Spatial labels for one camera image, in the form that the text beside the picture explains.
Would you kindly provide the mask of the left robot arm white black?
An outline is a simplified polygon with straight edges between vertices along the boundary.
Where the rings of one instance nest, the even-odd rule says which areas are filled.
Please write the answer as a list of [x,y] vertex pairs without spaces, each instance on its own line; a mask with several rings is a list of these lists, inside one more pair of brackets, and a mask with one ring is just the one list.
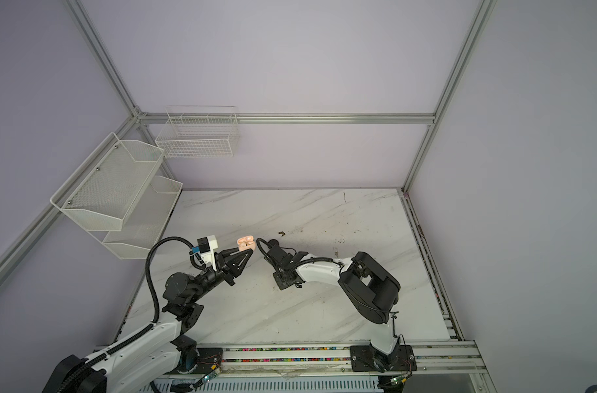
[[84,358],[75,355],[54,369],[46,392],[136,392],[165,373],[199,374],[200,387],[221,368],[221,348],[199,348],[187,332],[198,322],[200,299],[221,283],[234,284],[253,250],[237,248],[218,254],[220,267],[193,276],[174,273],[165,283],[166,305],[151,323]]

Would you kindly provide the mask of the pink round charging case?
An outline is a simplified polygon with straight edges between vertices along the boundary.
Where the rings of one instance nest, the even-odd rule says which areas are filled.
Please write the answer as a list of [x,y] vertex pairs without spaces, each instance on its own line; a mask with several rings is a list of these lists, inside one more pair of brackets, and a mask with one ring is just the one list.
[[241,237],[238,239],[237,241],[238,247],[240,249],[242,248],[252,248],[255,246],[255,239],[253,236],[245,236],[245,237]]

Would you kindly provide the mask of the white mesh shelf upper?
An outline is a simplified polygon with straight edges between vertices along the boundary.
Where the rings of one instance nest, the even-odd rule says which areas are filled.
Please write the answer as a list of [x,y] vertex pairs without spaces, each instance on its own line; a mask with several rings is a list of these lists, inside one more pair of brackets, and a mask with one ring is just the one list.
[[111,133],[50,204],[87,232],[120,232],[164,157],[160,147]]

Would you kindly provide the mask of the white mesh shelf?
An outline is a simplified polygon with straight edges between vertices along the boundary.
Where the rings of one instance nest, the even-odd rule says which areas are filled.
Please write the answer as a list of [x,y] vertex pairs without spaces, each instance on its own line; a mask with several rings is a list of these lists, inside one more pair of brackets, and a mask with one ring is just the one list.
[[120,232],[164,157],[160,147],[111,133],[50,204],[87,232]]
[[154,176],[120,232],[109,232],[102,245],[120,260],[145,259],[161,238],[182,192],[182,183]]

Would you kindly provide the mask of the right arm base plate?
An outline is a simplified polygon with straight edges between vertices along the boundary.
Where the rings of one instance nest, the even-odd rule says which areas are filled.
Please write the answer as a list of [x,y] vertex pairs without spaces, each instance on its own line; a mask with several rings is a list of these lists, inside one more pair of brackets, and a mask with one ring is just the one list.
[[390,354],[380,352],[372,345],[351,346],[351,367],[354,372],[415,372],[416,356],[409,345],[397,344]]

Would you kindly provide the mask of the aluminium mounting rail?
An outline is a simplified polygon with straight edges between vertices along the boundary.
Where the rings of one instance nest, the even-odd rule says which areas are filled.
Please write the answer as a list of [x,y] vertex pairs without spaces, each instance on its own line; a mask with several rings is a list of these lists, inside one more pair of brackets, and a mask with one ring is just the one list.
[[[367,346],[364,342],[294,345],[231,345],[223,348],[220,372],[222,377],[311,377],[349,373],[366,375],[412,374],[486,374],[488,369],[474,342],[413,342],[417,370],[415,372],[354,372],[351,367],[351,346]],[[197,378],[201,375],[165,373],[159,378]]]

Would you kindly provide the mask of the white mesh shelf lower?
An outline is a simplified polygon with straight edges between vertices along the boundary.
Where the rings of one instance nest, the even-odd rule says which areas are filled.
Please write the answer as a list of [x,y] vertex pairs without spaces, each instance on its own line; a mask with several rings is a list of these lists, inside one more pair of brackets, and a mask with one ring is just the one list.
[[145,259],[161,238],[182,192],[182,183],[154,176],[120,232],[109,232],[102,245],[120,260]]

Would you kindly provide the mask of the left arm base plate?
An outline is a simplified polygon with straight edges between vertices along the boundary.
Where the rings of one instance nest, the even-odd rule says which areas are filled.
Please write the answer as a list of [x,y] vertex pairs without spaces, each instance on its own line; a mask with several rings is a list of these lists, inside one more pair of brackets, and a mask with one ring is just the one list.
[[221,367],[223,348],[204,347],[182,353],[176,370],[180,374],[206,375]]

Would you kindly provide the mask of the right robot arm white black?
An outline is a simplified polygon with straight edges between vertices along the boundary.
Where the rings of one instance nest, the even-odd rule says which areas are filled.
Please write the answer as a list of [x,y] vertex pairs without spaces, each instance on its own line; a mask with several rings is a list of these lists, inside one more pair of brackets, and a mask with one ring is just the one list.
[[265,261],[274,268],[273,278],[280,290],[302,288],[309,283],[338,287],[364,319],[379,330],[371,337],[370,347],[383,356],[391,356],[401,346],[395,329],[401,285],[367,252],[350,258],[329,258],[282,247],[276,239],[256,240]]

